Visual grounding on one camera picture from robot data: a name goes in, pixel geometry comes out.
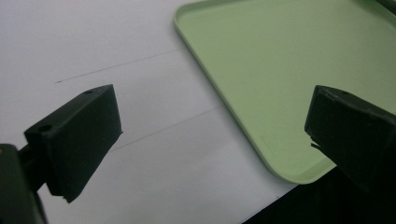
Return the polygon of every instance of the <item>white table surface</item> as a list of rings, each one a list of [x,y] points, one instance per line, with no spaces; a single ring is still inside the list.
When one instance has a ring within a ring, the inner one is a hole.
[[[295,185],[264,166],[178,36],[188,0],[0,1],[0,142],[112,83],[124,133],[49,223],[241,223]]]

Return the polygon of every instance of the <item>light green plastic tray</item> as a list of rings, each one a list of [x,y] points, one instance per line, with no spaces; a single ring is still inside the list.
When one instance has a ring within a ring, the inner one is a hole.
[[[176,27],[266,166],[311,183],[335,165],[304,122],[315,85],[396,111],[396,19],[376,1],[204,1]]]

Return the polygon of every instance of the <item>black plastic part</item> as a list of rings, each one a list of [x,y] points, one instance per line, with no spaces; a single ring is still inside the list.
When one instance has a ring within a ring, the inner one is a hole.
[[[21,152],[22,159],[44,164],[37,168],[42,172],[25,169],[28,178],[35,180],[44,176],[53,195],[64,196],[72,202],[121,134],[113,86],[84,91],[24,134],[30,149]]]
[[[0,223],[47,223],[41,202],[25,179],[17,149],[0,145]]]
[[[305,131],[363,190],[395,187],[396,116],[349,92],[316,86]]]

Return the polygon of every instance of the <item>screw hole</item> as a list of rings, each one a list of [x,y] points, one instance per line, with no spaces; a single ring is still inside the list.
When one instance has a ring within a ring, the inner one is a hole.
[[[44,126],[41,126],[40,128],[38,128],[38,131],[43,133],[43,132],[49,131],[51,128],[52,128],[52,126],[50,126],[50,125],[44,125]]]

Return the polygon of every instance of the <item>pencil line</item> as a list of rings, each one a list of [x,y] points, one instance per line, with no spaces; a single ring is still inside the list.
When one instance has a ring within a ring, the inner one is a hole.
[[[71,79],[74,79],[74,78],[78,78],[78,77],[85,77],[87,75],[91,75],[91,74],[94,74],[94,73],[106,71],[106,70],[109,70],[109,69],[112,69],[112,68],[115,68],[115,67],[120,67],[120,66],[123,66],[123,65],[126,65],[126,64],[130,64],[130,63],[137,63],[137,62],[140,62],[140,61],[143,61],[143,60],[146,60],[146,59],[155,58],[155,57],[158,57],[158,56],[162,56],[162,55],[165,55],[165,54],[173,53],[173,52],[180,51],[180,50],[183,50],[183,49],[185,49],[185,48],[166,51],[164,53],[159,53],[159,54],[156,54],[156,55],[148,56],[146,58],[136,59],[136,60],[133,60],[133,61],[130,61],[130,62],[127,62],[127,63],[115,64],[115,65],[112,65],[112,66],[109,66],[109,67],[106,67],[106,68],[95,70],[95,71],[92,71],[92,72],[89,72],[89,73],[84,73],[84,74],[81,74],[81,75],[78,75],[78,76],[75,76],[75,77],[65,78],[65,79],[59,80],[59,81],[57,81],[55,83],[65,82],[65,81],[68,81],[68,80],[71,80]]]
[[[184,120],[182,120],[181,122],[178,122],[178,123],[176,123],[176,124],[172,124],[171,126],[166,127],[166,128],[164,128],[164,129],[162,129],[162,130],[159,130],[159,131],[157,131],[157,132],[150,133],[149,135],[146,135],[146,136],[144,136],[144,137],[138,138],[138,139],[134,140],[133,142],[130,142],[130,143],[125,144],[125,145],[123,145],[123,146],[116,147],[116,148],[114,148],[114,149],[112,149],[112,150],[110,150],[110,151],[108,151],[108,152],[114,152],[114,151],[119,150],[119,149],[121,149],[121,148],[123,148],[123,147],[128,147],[129,145],[131,145],[131,144],[133,144],[133,143],[135,143],[135,142],[138,142],[138,141],[140,141],[140,140],[143,140],[143,139],[146,139],[146,138],[148,138],[148,137],[151,137],[151,136],[154,135],[154,134],[157,134],[157,133],[161,133],[161,132],[163,132],[163,131],[166,131],[166,130],[168,130],[168,129],[170,129],[170,128],[173,128],[173,127],[175,127],[175,126],[177,126],[177,125],[179,125],[179,124],[181,124],[181,123],[183,123],[183,122],[186,122],[186,121],[189,121],[189,120],[192,120],[192,119],[196,119],[196,118],[198,118],[198,117],[201,117],[202,115],[207,114],[207,113],[209,113],[209,112],[212,112],[212,111],[214,111],[214,110],[217,110],[217,109],[219,109],[219,108],[221,108],[221,107],[223,107],[223,105],[216,106],[216,107],[213,108],[213,109],[207,110],[207,111],[205,111],[205,112],[203,112],[203,113],[201,113],[201,114],[195,115],[195,116],[193,116],[193,117],[191,117],[191,118],[189,118],[189,119],[184,119]]]

